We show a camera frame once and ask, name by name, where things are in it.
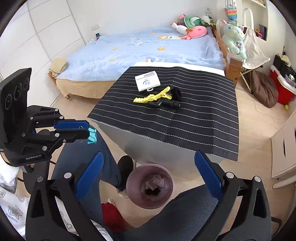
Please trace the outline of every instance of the bag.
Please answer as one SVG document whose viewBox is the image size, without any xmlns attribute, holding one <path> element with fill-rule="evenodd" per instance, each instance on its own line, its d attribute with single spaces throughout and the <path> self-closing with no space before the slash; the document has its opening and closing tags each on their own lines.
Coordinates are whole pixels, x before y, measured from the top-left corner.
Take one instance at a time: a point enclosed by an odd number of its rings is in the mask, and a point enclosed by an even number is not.
<svg viewBox="0 0 296 241">
<path fill-rule="evenodd" d="M 237 8 L 235 6 L 235 4 L 233 3 L 232 0 L 232 4 L 230 4 L 232 7 L 228 7 L 228 0 L 226 0 L 226 15 L 229 18 L 229 20 L 231 21 L 236 21 L 237 20 Z"/>
</svg>

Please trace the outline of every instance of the drawer handle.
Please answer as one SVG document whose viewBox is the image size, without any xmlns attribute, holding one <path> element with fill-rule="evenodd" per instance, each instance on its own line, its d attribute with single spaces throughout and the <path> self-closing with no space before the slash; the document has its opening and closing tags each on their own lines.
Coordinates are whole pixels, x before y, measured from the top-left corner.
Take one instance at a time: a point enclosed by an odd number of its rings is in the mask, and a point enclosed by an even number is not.
<svg viewBox="0 0 296 241">
<path fill-rule="evenodd" d="M 283 147 L 284 147 L 284 155 L 286 157 L 286 147 L 285 147 L 285 140 L 283 140 Z"/>
</svg>

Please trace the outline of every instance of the white sleeve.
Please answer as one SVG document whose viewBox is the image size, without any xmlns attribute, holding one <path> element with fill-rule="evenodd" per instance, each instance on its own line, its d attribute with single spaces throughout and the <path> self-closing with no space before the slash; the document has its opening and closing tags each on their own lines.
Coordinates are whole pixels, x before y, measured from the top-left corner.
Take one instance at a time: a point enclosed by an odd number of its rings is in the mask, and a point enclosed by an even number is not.
<svg viewBox="0 0 296 241">
<path fill-rule="evenodd" d="M 11 193 L 15 193 L 19 169 L 19 167 L 8 165 L 0 155 L 0 186 Z"/>
</svg>

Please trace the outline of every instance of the black striped mat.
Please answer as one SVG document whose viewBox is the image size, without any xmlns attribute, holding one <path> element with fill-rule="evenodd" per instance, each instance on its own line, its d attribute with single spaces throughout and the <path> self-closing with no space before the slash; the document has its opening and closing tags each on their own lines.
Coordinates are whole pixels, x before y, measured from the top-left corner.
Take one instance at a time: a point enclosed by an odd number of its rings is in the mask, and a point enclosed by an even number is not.
<svg viewBox="0 0 296 241">
<path fill-rule="evenodd" d="M 156 71 L 161 91 L 181 90 L 180 109 L 152 109 L 133 103 L 138 92 L 135 76 Z M 97 103 L 89 118 L 189 150 L 201 150 L 237 161 L 239 121 L 233 82 L 226 77 L 181 67 L 130 67 Z"/>
</svg>

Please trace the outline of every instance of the leg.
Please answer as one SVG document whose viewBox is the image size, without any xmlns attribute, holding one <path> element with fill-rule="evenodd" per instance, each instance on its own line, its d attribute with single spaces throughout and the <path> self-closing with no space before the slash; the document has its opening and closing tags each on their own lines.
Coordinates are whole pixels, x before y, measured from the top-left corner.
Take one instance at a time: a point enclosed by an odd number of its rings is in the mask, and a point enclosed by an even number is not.
<svg viewBox="0 0 296 241">
<path fill-rule="evenodd" d="M 116 233 L 120 241 L 191 241 L 214 210 L 217 199 L 202 185 L 171 200 L 139 228 Z"/>
<path fill-rule="evenodd" d="M 97 132 L 97 143 L 87 144 L 87 140 L 66 143 L 57 160 L 52 179 L 62 178 L 66 172 L 75 173 L 80 164 L 88 164 L 98 152 L 101 152 L 104 157 L 102 171 L 98 173 L 97 180 L 92 184 L 89 194 L 80 203 L 92 220 L 103 224 L 99 181 L 103 180 L 113 186 L 119 186 L 121 175 L 107 144 L 99 132 Z"/>
</svg>

